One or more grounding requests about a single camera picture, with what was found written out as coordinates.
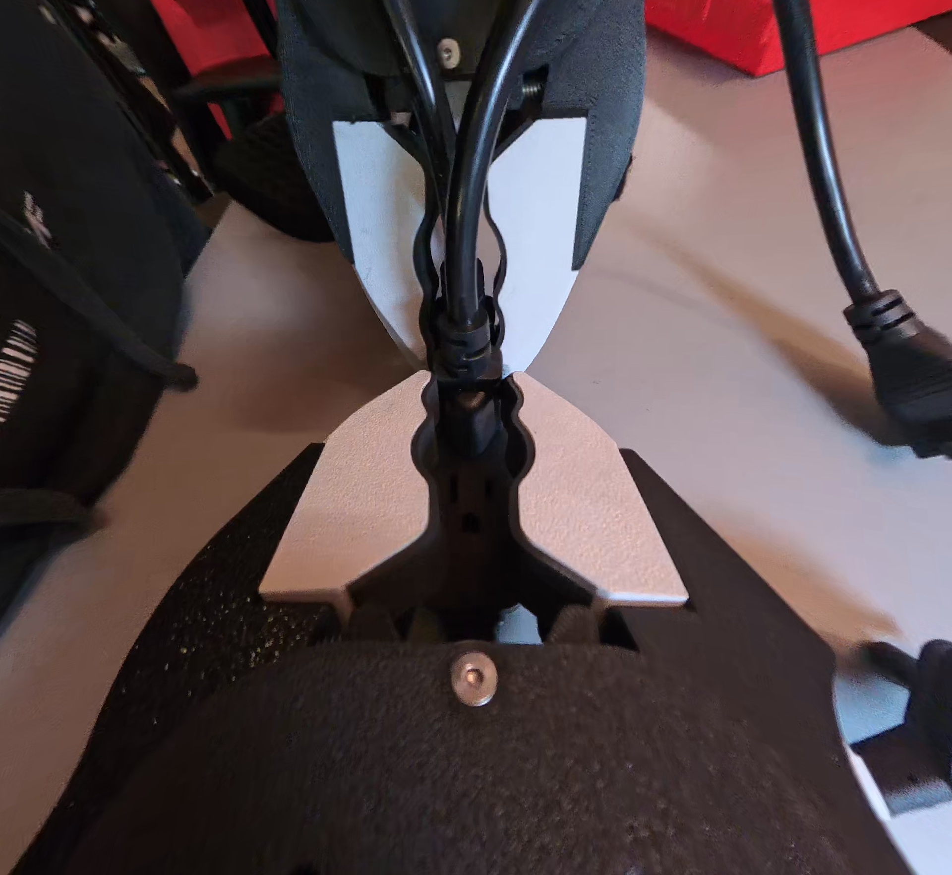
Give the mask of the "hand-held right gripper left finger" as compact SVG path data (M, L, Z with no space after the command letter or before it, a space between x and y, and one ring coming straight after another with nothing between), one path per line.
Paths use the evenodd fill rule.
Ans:
M328 435L259 584L263 599L353 604L352 585L422 538L429 489L412 442L430 383L414 373Z

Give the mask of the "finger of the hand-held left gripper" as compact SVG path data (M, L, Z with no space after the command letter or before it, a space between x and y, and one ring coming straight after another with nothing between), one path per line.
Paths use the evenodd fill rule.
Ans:
M506 373L526 371L574 286L584 117L540 119L490 167L487 198L506 251L498 304Z
M412 259L424 215L422 167L383 123L335 121L333 135L356 275L391 339L423 368L422 287Z

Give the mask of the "black mesh wrist pad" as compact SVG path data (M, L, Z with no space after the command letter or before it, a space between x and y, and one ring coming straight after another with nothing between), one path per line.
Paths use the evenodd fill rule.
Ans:
M277 60L264 56L200 72L173 98L222 113L228 135L212 153L220 190L292 238L329 244L334 237L297 156L280 85Z

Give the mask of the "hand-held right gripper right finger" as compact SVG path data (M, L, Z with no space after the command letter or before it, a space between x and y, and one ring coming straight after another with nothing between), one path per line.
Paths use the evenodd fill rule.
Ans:
M529 375L513 376L532 462L517 489L531 548L606 607L682 607L688 592L614 440Z

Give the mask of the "black power strip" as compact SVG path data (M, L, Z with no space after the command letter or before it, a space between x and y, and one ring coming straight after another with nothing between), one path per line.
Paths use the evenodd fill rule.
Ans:
M479 455L460 452L442 416L437 424L440 522L446 578L439 602L488 614L516 602L523 548L513 518L514 472L525 461L514 439L515 391L504 380L495 393L496 430Z

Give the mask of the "red tote bag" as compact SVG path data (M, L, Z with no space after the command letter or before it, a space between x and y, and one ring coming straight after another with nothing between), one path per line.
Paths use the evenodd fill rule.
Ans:
M268 57L243 0L149 0L189 76Z

